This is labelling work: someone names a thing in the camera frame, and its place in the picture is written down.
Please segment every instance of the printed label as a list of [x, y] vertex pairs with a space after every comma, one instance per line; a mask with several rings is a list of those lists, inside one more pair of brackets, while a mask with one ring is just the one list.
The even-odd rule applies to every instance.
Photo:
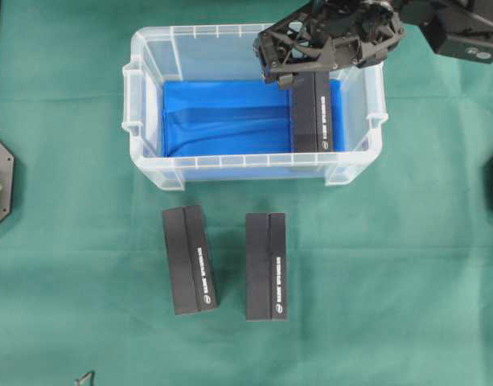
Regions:
[[205, 272], [205, 264], [203, 263], [203, 250], [201, 248], [198, 248], [198, 261], [199, 261], [199, 271], [201, 273], [201, 283], [203, 287], [203, 293], [205, 296], [203, 296], [203, 301], [206, 302], [207, 304], [210, 304], [211, 302], [211, 297], [208, 296], [208, 284], [207, 284], [207, 274]]
[[327, 99], [322, 96], [321, 97], [321, 123], [322, 131], [323, 131], [323, 143], [327, 140]]
[[277, 283], [277, 304], [275, 305], [275, 310], [281, 314], [283, 312], [283, 308], [281, 306], [281, 257], [277, 256], [276, 258], [276, 283]]

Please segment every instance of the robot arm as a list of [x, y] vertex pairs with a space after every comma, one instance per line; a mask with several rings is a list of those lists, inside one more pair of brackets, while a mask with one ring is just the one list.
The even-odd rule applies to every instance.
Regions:
[[300, 72], [378, 64], [417, 25], [434, 52], [493, 62], [493, 0], [313, 0], [254, 44], [266, 83], [290, 88]]

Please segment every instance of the black box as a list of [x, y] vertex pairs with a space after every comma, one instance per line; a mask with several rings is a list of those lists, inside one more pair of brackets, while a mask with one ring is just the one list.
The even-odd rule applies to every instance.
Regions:
[[293, 153], [332, 151], [331, 90], [328, 72], [298, 74], [290, 90]]
[[217, 308], [200, 206], [162, 212], [175, 314]]
[[287, 320], [286, 215], [246, 215], [246, 319]]

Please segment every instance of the green fabric surface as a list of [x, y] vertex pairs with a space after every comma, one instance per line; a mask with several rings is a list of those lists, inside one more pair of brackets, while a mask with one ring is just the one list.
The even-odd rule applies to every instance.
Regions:
[[[356, 181], [189, 183], [129, 159], [121, 67], [145, 26], [302, 4], [2, 0], [0, 385], [493, 385], [493, 65], [415, 27], [387, 60], [382, 155]], [[218, 310], [175, 317], [160, 211], [199, 203]], [[246, 322], [244, 215], [288, 221], [290, 320]]]

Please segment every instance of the clear plastic bin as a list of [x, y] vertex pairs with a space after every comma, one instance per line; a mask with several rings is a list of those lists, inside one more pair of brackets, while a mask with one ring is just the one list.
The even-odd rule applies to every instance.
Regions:
[[382, 150], [388, 114], [382, 65], [331, 72], [341, 81], [346, 150], [338, 153], [250, 154], [163, 158], [162, 88], [166, 81], [258, 80], [253, 40], [269, 24], [149, 27], [132, 38], [123, 67], [130, 157], [164, 191], [183, 191], [187, 181], [321, 177], [327, 186], [355, 179]]

